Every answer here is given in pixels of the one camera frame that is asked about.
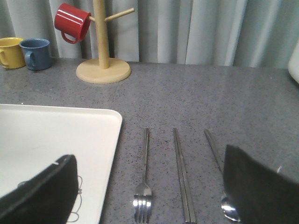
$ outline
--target black object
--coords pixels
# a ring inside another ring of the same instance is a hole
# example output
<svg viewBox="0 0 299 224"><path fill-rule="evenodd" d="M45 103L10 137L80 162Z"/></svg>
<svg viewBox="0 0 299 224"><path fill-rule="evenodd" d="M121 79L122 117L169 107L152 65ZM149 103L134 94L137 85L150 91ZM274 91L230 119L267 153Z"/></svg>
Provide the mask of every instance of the black object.
<svg viewBox="0 0 299 224"><path fill-rule="evenodd" d="M224 188L243 224L299 223L299 184L226 147Z"/></svg>
<svg viewBox="0 0 299 224"><path fill-rule="evenodd" d="M64 155L0 198L0 224L65 224L77 194L77 161Z"/></svg>

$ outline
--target white plate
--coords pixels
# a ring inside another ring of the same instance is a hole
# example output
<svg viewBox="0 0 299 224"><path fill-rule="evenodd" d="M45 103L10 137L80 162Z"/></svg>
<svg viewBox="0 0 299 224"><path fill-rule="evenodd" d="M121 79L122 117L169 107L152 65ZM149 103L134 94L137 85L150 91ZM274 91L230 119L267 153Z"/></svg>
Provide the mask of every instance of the white plate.
<svg viewBox="0 0 299 224"><path fill-rule="evenodd" d="M74 154L83 182L69 221L97 224L121 123L112 110L0 104L0 197Z"/></svg>

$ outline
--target silverware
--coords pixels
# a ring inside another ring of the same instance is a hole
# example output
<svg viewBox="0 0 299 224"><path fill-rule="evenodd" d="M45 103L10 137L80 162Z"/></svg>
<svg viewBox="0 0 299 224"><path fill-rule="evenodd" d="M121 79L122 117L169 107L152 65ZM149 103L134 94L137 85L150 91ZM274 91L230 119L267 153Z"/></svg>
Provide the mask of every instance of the silverware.
<svg viewBox="0 0 299 224"><path fill-rule="evenodd" d="M151 210L151 189L146 184L146 170L147 170L147 155L149 148L149 135L148 128L144 130L144 157L143 157L143 173L142 182L135 188L133 206L135 208L135 223L145 224L149 223L149 216Z"/></svg>
<svg viewBox="0 0 299 224"><path fill-rule="evenodd" d="M210 144L212 153L214 155L214 158L216 159L217 165L218 165L218 169L220 170L221 174L223 175L223 167L224 167L224 162L222 161L222 159L219 156L219 151L215 145L215 140L213 139L211 133L209 132L209 130L205 129L204 133L206 135L207 141ZM222 211L224 213L224 216L234 222L239 222L241 223L239 214L235 208L235 206L231 203L229 197L226 195L226 193L224 192L222 198L221 198L221 208Z"/></svg>
<svg viewBox="0 0 299 224"><path fill-rule="evenodd" d="M195 217L193 203L191 199L190 187L187 180L187 173L186 173L184 158L182 154L182 147L179 141L178 131L176 128L173 129L173 135L174 135L174 145L176 150L179 185L180 185L182 202L183 202L185 223L196 224L196 217Z"/></svg>

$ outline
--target gray countertop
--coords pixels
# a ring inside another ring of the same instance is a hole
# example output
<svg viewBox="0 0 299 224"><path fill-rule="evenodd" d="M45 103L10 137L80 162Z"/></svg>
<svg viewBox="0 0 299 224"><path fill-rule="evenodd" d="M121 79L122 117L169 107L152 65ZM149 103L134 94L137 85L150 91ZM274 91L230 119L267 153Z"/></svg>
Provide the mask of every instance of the gray countertop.
<svg viewBox="0 0 299 224"><path fill-rule="evenodd" d="M150 128L150 223L183 223L172 129L178 129L199 224L224 224L222 177L204 129L221 157L232 144L299 181L299 85L287 70L129 63L132 74L113 84L90 84L75 71L81 59L55 59L44 71L0 68L0 103L103 108L123 124L100 223L133 223L141 180L143 129Z"/></svg>

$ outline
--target blue mug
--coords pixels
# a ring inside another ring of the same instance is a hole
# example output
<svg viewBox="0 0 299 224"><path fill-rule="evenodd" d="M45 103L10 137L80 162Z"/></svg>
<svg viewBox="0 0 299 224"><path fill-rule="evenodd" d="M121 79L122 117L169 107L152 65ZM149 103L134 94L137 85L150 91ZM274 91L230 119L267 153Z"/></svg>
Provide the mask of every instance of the blue mug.
<svg viewBox="0 0 299 224"><path fill-rule="evenodd" d="M47 39L26 39L20 42L25 63L30 70L44 70L51 67L50 41Z"/></svg>

